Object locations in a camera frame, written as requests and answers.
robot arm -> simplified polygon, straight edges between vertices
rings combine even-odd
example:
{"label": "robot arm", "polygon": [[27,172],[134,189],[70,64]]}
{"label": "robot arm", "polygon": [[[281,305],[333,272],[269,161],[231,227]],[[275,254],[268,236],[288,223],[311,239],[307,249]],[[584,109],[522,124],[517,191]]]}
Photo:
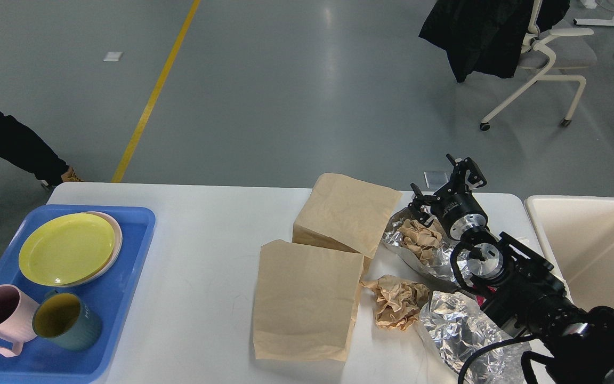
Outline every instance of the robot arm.
{"label": "robot arm", "polygon": [[[450,258],[454,276],[464,290],[485,297],[482,311],[511,336],[529,334],[527,340],[539,338],[550,350],[553,358],[522,355],[527,382],[536,382],[534,361],[546,365],[559,384],[614,384],[614,309],[577,308],[551,273],[550,262],[507,233],[499,238],[490,233],[487,214],[472,195],[473,189],[487,184],[482,172],[470,158],[447,158],[454,166],[449,182],[433,195],[423,195],[412,184],[415,196],[409,209],[429,226],[433,219],[422,208],[428,206],[448,236],[458,241]],[[471,285],[463,279],[458,259],[467,261]]]}

white bin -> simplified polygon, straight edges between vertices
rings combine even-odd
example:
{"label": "white bin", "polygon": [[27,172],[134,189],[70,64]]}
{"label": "white bin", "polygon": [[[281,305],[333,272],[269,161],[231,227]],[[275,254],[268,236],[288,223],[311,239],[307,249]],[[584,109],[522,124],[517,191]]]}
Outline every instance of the white bin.
{"label": "white bin", "polygon": [[544,257],[558,261],[575,304],[614,308],[614,198],[532,196],[524,203]]}

shoe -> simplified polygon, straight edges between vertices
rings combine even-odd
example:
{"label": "shoe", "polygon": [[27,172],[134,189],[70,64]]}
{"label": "shoe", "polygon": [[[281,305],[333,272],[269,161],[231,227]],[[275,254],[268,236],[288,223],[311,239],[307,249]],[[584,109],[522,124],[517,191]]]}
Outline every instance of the shoe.
{"label": "shoe", "polygon": [[78,177],[77,173],[75,173],[75,170],[73,170],[72,167],[68,167],[68,170],[66,171],[66,173],[61,175],[61,180],[63,180],[63,182],[85,181],[85,180],[80,179],[80,177]]}
{"label": "shoe", "polygon": [[[66,172],[61,175],[61,182],[83,182],[83,181],[85,180],[82,180],[80,177],[78,177],[77,173],[75,173],[75,170],[73,170],[72,167],[68,167],[68,170],[66,170]],[[59,184],[51,184],[46,180],[42,180],[42,188],[46,190],[53,190],[54,188],[58,187]]]}

yellow plate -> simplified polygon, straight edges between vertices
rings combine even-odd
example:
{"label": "yellow plate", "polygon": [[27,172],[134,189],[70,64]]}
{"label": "yellow plate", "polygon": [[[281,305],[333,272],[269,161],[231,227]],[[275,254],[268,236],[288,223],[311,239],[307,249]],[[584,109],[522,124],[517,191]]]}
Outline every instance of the yellow plate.
{"label": "yellow plate", "polygon": [[37,228],[20,249],[20,271],[32,282],[61,286],[99,272],[110,259],[115,232],[95,214],[57,217]]}

yellow floor line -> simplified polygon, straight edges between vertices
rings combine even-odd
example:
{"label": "yellow floor line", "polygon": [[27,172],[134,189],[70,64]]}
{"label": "yellow floor line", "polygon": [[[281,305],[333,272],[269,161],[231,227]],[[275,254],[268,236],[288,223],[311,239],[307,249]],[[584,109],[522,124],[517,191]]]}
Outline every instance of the yellow floor line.
{"label": "yellow floor line", "polygon": [[148,99],[146,107],[144,107],[143,112],[141,114],[141,118],[139,119],[139,123],[136,125],[134,129],[134,133],[132,134],[132,138],[127,144],[127,148],[122,155],[122,159],[120,163],[117,165],[117,169],[115,170],[115,174],[112,175],[112,180],[110,182],[121,182],[122,177],[125,175],[125,171],[127,170],[127,166],[130,164],[132,160],[132,155],[134,155],[134,150],[136,150],[136,146],[139,144],[139,139],[141,139],[141,134],[143,134],[144,128],[146,128],[146,124],[148,119],[151,117],[151,112],[153,111],[153,107],[155,107],[156,102],[158,101],[158,97],[160,96],[160,91],[163,90],[163,85],[165,85],[165,81],[167,80],[167,76],[170,74],[170,69],[172,69],[172,64],[175,62],[177,58],[177,53],[180,50],[181,42],[183,42],[183,38],[186,36],[186,32],[188,31],[188,27],[191,25],[191,20],[193,20],[194,15],[196,14],[196,10],[198,9],[198,3],[200,0],[195,0],[191,5],[191,9],[188,11],[188,15],[186,15],[186,20],[183,22],[181,26],[180,34],[177,36],[175,44],[172,46],[172,50],[170,51],[170,55],[165,61],[165,66],[163,67],[163,71],[160,72],[160,77],[158,77],[158,81],[156,82],[156,87],[153,88],[153,92],[151,92],[151,97]]}

